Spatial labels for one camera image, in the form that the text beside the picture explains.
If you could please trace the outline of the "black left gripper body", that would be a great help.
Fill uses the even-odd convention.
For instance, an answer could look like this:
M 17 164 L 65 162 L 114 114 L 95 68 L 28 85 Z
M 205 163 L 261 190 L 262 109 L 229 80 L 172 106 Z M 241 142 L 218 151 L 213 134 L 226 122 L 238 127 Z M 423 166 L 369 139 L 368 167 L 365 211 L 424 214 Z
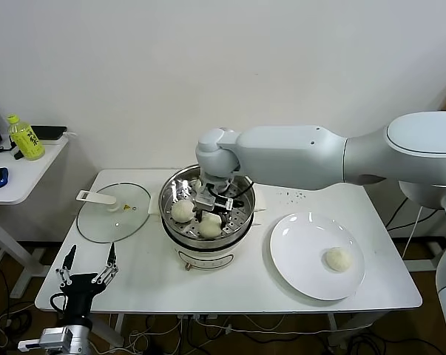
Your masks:
M 64 309 L 66 321 L 78 321 L 89 316 L 93 298 L 106 288 L 103 282 L 92 281 L 97 276 L 97 273 L 74 274 L 70 276 L 71 283 L 61 287 L 67 297 Z

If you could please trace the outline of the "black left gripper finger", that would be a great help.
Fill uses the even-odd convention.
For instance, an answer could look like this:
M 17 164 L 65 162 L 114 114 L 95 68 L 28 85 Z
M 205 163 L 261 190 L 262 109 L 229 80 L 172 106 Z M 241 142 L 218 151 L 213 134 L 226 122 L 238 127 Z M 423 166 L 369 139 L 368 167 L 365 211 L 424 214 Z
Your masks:
M 92 279 L 92 282 L 97 284 L 109 284 L 118 273 L 116 260 L 115 244 L 111 243 L 106 265 L 104 266 L 103 270 Z
M 77 249 L 77 245 L 73 245 L 72 248 L 70 249 L 69 253 L 65 256 L 62 266 L 55 270 L 55 273 L 60 281 L 61 287 L 72 284 L 70 271 L 72 268 L 76 249 Z

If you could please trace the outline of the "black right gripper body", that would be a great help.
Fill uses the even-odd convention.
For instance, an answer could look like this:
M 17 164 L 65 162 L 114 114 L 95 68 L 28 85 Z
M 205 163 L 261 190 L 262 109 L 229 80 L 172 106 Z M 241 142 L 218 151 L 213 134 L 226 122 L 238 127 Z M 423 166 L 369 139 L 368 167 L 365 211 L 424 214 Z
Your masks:
M 234 198 L 227 195 L 228 186 L 225 190 L 219 191 L 217 186 L 207 183 L 204 186 L 204 192 L 210 196 L 210 206 L 212 211 L 217 212 L 231 212 L 234 207 Z

